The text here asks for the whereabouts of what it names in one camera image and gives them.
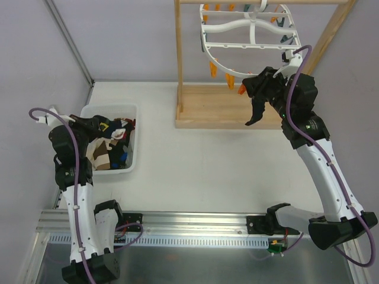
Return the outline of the navy santa sock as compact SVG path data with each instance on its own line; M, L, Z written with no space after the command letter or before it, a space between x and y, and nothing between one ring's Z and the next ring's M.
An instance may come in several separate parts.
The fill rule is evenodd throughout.
M260 121L263 118L265 111L265 102L257 99L251 100L252 104L252 116L249 121L245 123L246 126L250 126Z
M98 138L126 142L134 130L134 124L125 120L105 120L99 123Z

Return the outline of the white plastic clip hanger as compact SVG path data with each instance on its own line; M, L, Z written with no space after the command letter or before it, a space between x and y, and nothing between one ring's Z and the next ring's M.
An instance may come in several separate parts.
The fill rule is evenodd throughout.
M238 72L221 64L219 60L211 53L212 48L223 49L256 49L256 50L279 50L285 52L288 49L297 50L301 47L298 39L298 32L295 28L293 17L288 6L278 4L273 11L266 11L268 7L267 1L262 1L259 7L249 9L249 5L244 6L243 11L235 11L230 8L228 11L216 9L210 11L207 4L200 5L201 18L201 44L202 51L207 55L210 62L217 66L217 70L221 70L225 74L231 74L235 77L246 78L253 76L251 72ZM237 20L225 22L222 24L208 24L209 16L231 16L240 15ZM238 28L247 27L249 29L249 41L247 43L227 43L210 41L210 34L225 33L234 31ZM281 39L275 43L257 42L257 29L260 28L264 32L280 36Z

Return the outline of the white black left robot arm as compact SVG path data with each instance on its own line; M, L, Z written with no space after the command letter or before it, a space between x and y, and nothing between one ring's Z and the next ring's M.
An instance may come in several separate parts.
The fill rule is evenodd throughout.
M115 200L93 204L92 164L88 144L99 137L97 118L48 115L49 140L56 152L55 180L66 201L71 252L62 268L66 283L108 283L120 277L114 253L114 233L124 225L124 215Z

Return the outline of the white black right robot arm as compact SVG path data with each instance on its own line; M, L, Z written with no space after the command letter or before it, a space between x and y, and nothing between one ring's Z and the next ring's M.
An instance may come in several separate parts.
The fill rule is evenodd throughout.
M261 234L278 234L285 228L310 235L314 244L326 250L363 235L365 228L377 225L373 212L367 212L354 197L336 161L330 134L313 111L318 90L314 77L300 74L295 82L266 67L259 75L242 81L240 92L252 101L252 118L262 119L270 104L281 118L282 131L302 158L316 186L323 212L316 213L282 203L267 209L266 220L257 227Z

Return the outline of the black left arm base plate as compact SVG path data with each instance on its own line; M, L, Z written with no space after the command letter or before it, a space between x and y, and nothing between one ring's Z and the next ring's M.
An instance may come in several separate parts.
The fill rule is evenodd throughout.
M122 220L118 223L117 228L131 223L139 223L142 224L143 222L143 214L142 213L133 213L133 212L124 212ZM141 231L140 227L138 225L131 225L129 227L122 228L122 231L128 232L134 232L139 233Z

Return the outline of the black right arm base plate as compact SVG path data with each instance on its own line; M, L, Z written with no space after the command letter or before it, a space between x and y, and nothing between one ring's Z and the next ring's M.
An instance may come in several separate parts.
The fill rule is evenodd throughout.
M246 217L248 234L262 235L300 235L300 232L289 227L279 225L274 217L269 215L249 215Z

